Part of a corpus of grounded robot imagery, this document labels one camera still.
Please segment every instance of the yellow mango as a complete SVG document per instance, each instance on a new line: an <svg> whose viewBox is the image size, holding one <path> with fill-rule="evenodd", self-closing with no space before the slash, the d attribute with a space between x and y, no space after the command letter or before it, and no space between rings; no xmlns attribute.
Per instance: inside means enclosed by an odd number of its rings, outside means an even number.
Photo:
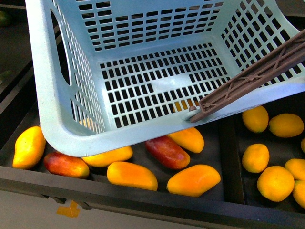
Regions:
<svg viewBox="0 0 305 229"><path fill-rule="evenodd" d="M191 107L191 106L199 106L199 103L197 101L195 101L194 103L195 104L193 104L193 102L190 99L188 99L187 101L181 100L182 107L180 106L179 102L175 102L175 107L176 107L177 111L179 112L179 111L187 110L188 107Z"/></svg>
<svg viewBox="0 0 305 229"><path fill-rule="evenodd" d="M294 137L303 132L304 123L295 114L279 114L269 121L269 130L277 137Z"/></svg>
<svg viewBox="0 0 305 229"><path fill-rule="evenodd" d="M173 194L199 197L220 182L220 174L211 166L195 165L172 176L167 190Z"/></svg>
<svg viewBox="0 0 305 229"><path fill-rule="evenodd" d="M305 180L296 180L292 195L296 202L305 209Z"/></svg>
<svg viewBox="0 0 305 229"><path fill-rule="evenodd" d="M111 184L156 191L158 181L148 168L125 161L116 161L108 166L107 179Z"/></svg>
<svg viewBox="0 0 305 229"><path fill-rule="evenodd" d="M243 154L242 165L250 173L260 173L267 167L269 158L269 150L264 144L252 144Z"/></svg>
<svg viewBox="0 0 305 229"><path fill-rule="evenodd" d="M301 149L302 149L303 153L305 153L305 138L303 138L301 141Z"/></svg>
<svg viewBox="0 0 305 229"><path fill-rule="evenodd" d="M295 180L305 180L305 160L293 158L285 163L287 169L294 176Z"/></svg>
<svg viewBox="0 0 305 229"><path fill-rule="evenodd" d="M280 202L290 195L294 189L295 180L284 167L270 166L261 173L256 185L263 197Z"/></svg>
<svg viewBox="0 0 305 229"><path fill-rule="evenodd" d="M204 147L204 139L201 133L191 127L168 135L179 146L193 152L200 153Z"/></svg>
<svg viewBox="0 0 305 229"><path fill-rule="evenodd" d="M86 156L82 159L87 165L93 167L106 167L115 161L126 161L133 155L132 148L125 146L94 156Z"/></svg>
<svg viewBox="0 0 305 229"><path fill-rule="evenodd" d="M245 127L254 133L261 133L268 127L269 115L263 106L258 106L242 113Z"/></svg>
<svg viewBox="0 0 305 229"><path fill-rule="evenodd" d="M16 140L13 168L30 169L42 158L46 140L40 126L25 130Z"/></svg>

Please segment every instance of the orange mango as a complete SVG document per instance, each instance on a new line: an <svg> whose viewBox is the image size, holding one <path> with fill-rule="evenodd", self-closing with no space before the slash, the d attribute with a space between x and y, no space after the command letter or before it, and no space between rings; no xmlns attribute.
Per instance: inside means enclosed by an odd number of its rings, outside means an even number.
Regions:
<svg viewBox="0 0 305 229"><path fill-rule="evenodd" d="M220 174L209 165L195 165L171 177L167 190L173 194L199 197L220 182Z"/></svg>
<svg viewBox="0 0 305 229"><path fill-rule="evenodd" d="M158 181L152 171L144 166L125 161L117 161L109 165L107 179L114 185L153 191L158 189Z"/></svg>
<svg viewBox="0 0 305 229"><path fill-rule="evenodd" d="M200 153L204 147L204 139L201 133L191 127L168 135L179 146L193 152Z"/></svg>

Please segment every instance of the basket grid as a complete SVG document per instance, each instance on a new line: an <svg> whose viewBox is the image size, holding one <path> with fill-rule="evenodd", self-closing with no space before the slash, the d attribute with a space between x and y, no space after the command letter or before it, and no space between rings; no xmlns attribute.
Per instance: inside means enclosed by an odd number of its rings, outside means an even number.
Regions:
<svg viewBox="0 0 305 229"><path fill-rule="evenodd" d="M84 24L96 52L143 42L211 31L222 1L113 17L110 1L79 2Z"/></svg>
<svg viewBox="0 0 305 229"><path fill-rule="evenodd" d="M102 133L105 131L104 120L92 79L89 61L65 16L62 14L59 5L56 1L52 2L56 9L51 9L51 13L55 15L60 28L64 29L61 32L66 34L66 36L62 37L67 44L67 61L70 63L68 65L70 80L67 83L75 92L74 97L70 99L72 117L76 122L93 132Z"/></svg>
<svg viewBox="0 0 305 229"><path fill-rule="evenodd" d="M241 71L290 39L263 0L241 1L221 37ZM300 63L262 86L283 82L304 71L305 63Z"/></svg>
<svg viewBox="0 0 305 229"><path fill-rule="evenodd" d="M211 42L114 60L100 67L108 95L105 103L112 108L115 128L198 105L203 96L230 79Z"/></svg>
<svg viewBox="0 0 305 229"><path fill-rule="evenodd" d="M88 61L59 5L53 0L58 11L56 18L66 35L73 90L70 98L72 116L75 122L95 133L198 105L201 98L234 76L232 69L228 71L221 59L234 60L242 71L289 39L285 27L263 0L241 1L223 31L211 33L212 36L206 34L215 28L223 5L221 0L204 0L200 5L129 15L114 12L113 1L76 2L82 28L87 32L87 41L92 44L88 46L92 49L86 50L90 56L99 56L108 49L205 34L204 42L186 42L181 47L158 52L152 48L147 49L147 54L98 62L100 71L94 70L93 77L91 67L96 63L92 63L92 58ZM228 48L228 52L217 53L219 47L212 44L219 45L220 41L213 41L215 35L223 41L222 48ZM304 71L304 64L299 64L263 86L285 81Z"/></svg>

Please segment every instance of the red mango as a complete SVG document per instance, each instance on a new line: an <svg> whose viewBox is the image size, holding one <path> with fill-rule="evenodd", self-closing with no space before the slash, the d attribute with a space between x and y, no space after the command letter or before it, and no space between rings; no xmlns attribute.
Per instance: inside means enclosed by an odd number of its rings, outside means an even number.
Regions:
<svg viewBox="0 0 305 229"><path fill-rule="evenodd" d="M190 156L170 137L162 136L145 142L150 154L162 165L171 169L182 169L190 163Z"/></svg>

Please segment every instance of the basket handle hole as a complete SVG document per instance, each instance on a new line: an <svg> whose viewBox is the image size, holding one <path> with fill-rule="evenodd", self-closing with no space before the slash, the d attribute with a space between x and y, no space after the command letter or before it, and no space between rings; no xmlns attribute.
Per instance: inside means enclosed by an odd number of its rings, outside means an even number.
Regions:
<svg viewBox="0 0 305 229"><path fill-rule="evenodd" d="M62 36L61 36L61 28L58 24L58 21L54 15L54 13L51 11L51 17L52 17L52 24L54 28L54 37L56 40L56 47L57 47L57 55L61 67L61 73L68 85L71 85L70 81L70 75L69 75L69 68L68 68L68 62L67 62L67 55L65 51L65 47L63 44Z"/></svg>

